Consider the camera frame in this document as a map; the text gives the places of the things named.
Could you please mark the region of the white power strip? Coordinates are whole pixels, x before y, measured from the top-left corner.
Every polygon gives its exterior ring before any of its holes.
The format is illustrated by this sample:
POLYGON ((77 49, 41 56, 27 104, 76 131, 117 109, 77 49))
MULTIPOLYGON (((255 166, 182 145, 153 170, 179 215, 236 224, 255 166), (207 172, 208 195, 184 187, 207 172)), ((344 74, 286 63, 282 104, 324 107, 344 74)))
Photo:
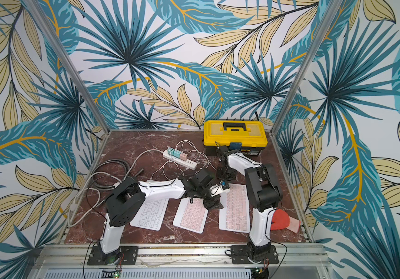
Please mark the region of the white power strip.
POLYGON ((163 152, 163 157, 168 159, 168 160, 170 160, 170 161, 172 161, 172 162, 175 162, 175 163, 177 163, 177 164, 179 164, 179 165, 181 165, 183 167, 191 169, 191 170, 195 170, 197 168, 197 165, 198 165, 196 162, 194 162, 192 160, 189 160, 189 159, 182 160, 180 158, 172 156, 172 155, 169 154, 168 150, 165 150, 163 152))

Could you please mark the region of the teal usb charger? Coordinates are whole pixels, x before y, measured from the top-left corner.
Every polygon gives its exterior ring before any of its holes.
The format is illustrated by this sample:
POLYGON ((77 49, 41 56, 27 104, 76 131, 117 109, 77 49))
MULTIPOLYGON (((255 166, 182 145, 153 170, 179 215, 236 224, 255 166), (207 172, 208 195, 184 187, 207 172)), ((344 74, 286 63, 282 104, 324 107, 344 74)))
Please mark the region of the teal usb charger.
POLYGON ((175 149, 175 150, 173 151, 173 155, 174 155, 176 158, 180 158, 180 156, 181 156, 181 151, 175 149))
POLYGON ((167 149, 167 151, 168 151, 168 154, 169 154, 170 156, 174 156, 174 149, 173 149, 173 148, 169 147, 169 148, 167 149))

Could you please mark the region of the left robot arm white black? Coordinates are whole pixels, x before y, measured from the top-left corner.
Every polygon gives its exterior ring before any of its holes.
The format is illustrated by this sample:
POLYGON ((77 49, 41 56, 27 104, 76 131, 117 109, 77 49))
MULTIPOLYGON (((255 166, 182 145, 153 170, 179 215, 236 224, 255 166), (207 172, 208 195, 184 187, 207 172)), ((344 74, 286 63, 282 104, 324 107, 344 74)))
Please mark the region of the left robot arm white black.
POLYGON ((119 251, 124 226, 135 218, 144 202, 198 198, 207 210, 222 209, 220 194, 228 189, 228 183, 216 180, 208 169, 168 181, 144 182, 135 177, 126 178, 106 199, 106 224, 99 243, 102 254, 119 251))

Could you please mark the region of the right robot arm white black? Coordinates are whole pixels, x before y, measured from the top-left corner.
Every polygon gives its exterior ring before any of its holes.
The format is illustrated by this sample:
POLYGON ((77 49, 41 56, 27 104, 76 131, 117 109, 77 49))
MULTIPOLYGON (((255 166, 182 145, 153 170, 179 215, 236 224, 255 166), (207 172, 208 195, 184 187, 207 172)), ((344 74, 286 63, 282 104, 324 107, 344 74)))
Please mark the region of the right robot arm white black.
POLYGON ((283 197, 276 172, 273 165, 256 162, 227 146, 218 146, 217 154, 226 160, 225 175, 236 171, 245 177, 248 201, 253 208, 246 257, 259 263, 271 252, 271 222, 283 197))

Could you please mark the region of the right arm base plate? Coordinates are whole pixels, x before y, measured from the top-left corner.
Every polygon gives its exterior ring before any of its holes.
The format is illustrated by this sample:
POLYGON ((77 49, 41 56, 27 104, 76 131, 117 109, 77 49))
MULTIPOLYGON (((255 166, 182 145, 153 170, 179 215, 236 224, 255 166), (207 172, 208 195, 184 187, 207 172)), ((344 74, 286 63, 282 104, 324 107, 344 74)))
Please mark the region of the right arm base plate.
POLYGON ((233 245, 230 246, 230 257, 234 265, 279 263, 278 253, 271 244, 264 246, 233 245))

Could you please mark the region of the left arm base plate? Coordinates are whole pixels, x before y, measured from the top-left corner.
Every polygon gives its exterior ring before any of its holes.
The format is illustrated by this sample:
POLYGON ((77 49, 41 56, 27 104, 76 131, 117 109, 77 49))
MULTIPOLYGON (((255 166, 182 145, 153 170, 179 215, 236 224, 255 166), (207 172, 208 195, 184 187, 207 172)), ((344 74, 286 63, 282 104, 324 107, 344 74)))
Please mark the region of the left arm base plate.
POLYGON ((111 253, 103 253, 99 245, 95 245, 88 254, 89 266, 133 266, 136 264, 138 254, 137 246, 120 246, 111 253))

